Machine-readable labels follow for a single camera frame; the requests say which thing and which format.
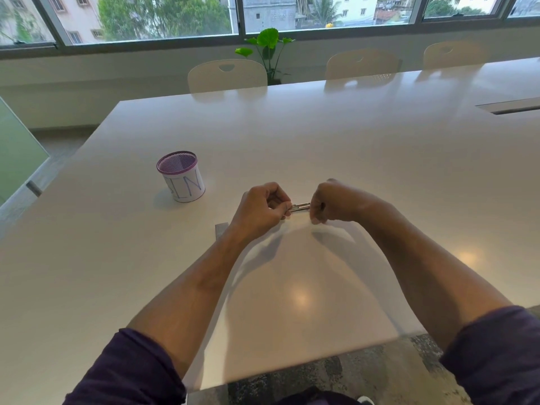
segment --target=rolled-up sleeve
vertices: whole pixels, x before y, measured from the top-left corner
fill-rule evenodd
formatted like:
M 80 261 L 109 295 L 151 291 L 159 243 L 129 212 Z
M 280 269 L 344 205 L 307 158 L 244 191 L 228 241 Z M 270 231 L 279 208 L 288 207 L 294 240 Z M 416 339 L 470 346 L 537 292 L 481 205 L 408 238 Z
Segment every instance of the rolled-up sleeve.
M 129 328 L 114 335 L 64 405 L 179 405 L 186 389 L 165 350 Z
M 540 320 L 523 307 L 464 327 L 441 358 L 475 405 L 540 404 Z

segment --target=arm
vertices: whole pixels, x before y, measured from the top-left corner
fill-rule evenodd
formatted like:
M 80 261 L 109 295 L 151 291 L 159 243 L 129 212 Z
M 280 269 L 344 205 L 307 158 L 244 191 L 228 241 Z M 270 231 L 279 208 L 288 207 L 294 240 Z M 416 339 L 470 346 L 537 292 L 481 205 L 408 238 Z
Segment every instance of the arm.
M 423 234 L 395 207 L 334 179 L 315 192 L 310 217 L 356 221 L 384 252 L 409 306 L 446 349 L 470 322 L 511 302 L 460 260 Z
M 291 205 L 277 183 L 244 193 L 226 232 L 127 325 L 163 347 L 180 378 L 199 350 L 240 253 L 290 214 Z

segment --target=shoe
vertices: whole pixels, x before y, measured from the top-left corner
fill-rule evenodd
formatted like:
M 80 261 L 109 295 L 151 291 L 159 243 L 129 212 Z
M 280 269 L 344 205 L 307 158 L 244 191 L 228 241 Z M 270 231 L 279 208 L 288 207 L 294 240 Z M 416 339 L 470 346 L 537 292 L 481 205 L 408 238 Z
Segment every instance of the shoe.
M 375 405 L 374 402 L 369 399 L 367 396 L 361 396 L 357 399 L 358 402 L 361 403 L 361 405 Z

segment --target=frosted glass panel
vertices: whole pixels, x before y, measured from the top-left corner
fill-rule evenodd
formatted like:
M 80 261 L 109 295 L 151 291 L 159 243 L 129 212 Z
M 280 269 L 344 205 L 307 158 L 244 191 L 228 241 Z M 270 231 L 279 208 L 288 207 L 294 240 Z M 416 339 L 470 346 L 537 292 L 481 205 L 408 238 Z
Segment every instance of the frosted glass panel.
M 0 98 L 0 204 L 3 204 L 49 157 L 19 118 Z

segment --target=floor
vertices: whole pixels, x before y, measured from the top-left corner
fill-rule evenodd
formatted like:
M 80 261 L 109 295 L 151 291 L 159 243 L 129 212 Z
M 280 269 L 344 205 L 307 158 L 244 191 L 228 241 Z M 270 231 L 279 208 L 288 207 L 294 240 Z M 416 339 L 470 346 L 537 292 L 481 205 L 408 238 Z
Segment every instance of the floor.
M 93 129 L 35 133 L 50 159 L 35 173 L 42 189 L 56 177 Z M 0 207 L 0 239 L 36 201 L 22 187 Z M 531 308 L 540 317 L 540 306 Z M 454 377 L 438 362 L 441 351 L 428 335 L 332 356 L 300 366 L 254 376 L 189 395 L 190 405 L 270 405 L 311 386 L 351 397 L 367 395 L 376 405 L 470 404 Z

